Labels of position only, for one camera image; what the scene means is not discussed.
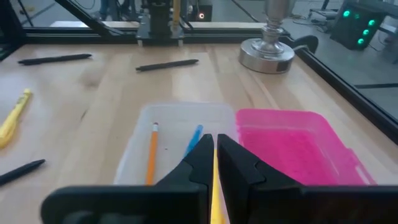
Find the metal base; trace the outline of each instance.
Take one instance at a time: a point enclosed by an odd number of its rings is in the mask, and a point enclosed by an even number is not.
[[[260,39],[248,39],[241,45],[239,62],[245,67],[261,73],[284,73],[290,70],[294,51],[286,44],[280,43],[284,52],[277,55],[264,54],[252,47],[253,42]]]

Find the pink plastic container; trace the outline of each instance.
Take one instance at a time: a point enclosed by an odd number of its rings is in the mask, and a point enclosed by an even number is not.
[[[319,114],[243,109],[236,122],[242,146],[304,185],[376,184]]]

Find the yellow pencil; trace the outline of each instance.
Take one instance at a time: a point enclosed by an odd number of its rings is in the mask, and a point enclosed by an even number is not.
[[[150,137],[149,158],[148,158],[148,165],[147,165],[147,177],[145,179],[146,185],[154,184],[155,158],[156,158],[158,130],[159,130],[159,124],[154,123],[154,126],[152,128],[152,136]]]
[[[224,224],[224,216],[220,203],[220,183],[218,182],[217,149],[214,150],[213,159],[213,193],[211,196],[211,224]]]
[[[21,115],[32,92],[29,89],[24,90],[24,94],[19,97],[14,109],[8,114],[8,117],[0,127],[0,148],[4,148],[11,141],[18,124],[18,117]]]

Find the clear plastic container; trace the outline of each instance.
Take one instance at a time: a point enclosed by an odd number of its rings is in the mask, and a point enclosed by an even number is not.
[[[235,114],[222,103],[164,103],[146,106],[140,113],[114,180],[115,184],[145,183],[149,143],[154,122],[159,124],[155,182],[166,176],[182,160],[196,127],[203,134],[220,133],[237,140]]]
[[[308,111],[239,110],[239,143],[305,185],[375,184],[321,115]]]

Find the yellow highlighter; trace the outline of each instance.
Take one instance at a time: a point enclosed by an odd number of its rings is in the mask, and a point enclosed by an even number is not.
[[[11,141],[17,128],[18,117],[22,113],[26,103],[28,102],[32,92],[29,89],[24,90],[24,94],[19,97],[14,109],[9,113],[6,120],[0,127],[0,148],[5,148]]]
[[[213,159],[213,193],[211,196],[211,224],[224,224],[224,216],[220,203],[220,183],[218,181],[217,149],[214,150]]]

